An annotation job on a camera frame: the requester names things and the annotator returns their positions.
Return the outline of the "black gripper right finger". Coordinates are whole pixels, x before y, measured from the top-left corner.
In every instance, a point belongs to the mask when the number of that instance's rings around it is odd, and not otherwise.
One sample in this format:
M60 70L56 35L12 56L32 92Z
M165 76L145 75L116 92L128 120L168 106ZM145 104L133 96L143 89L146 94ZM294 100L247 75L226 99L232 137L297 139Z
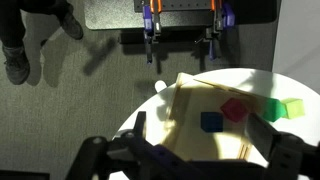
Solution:
M272 125L255 113L248 116L245 135L266 160L270 159L273 148L281 137Z

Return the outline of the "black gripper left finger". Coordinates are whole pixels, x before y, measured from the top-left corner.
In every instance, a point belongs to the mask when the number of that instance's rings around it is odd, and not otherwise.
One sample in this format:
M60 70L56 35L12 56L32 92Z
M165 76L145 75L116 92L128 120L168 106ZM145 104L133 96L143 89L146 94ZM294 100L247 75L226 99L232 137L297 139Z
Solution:
M134 124L133 132L136 136L143 137L145 134L146 112L139 111Z

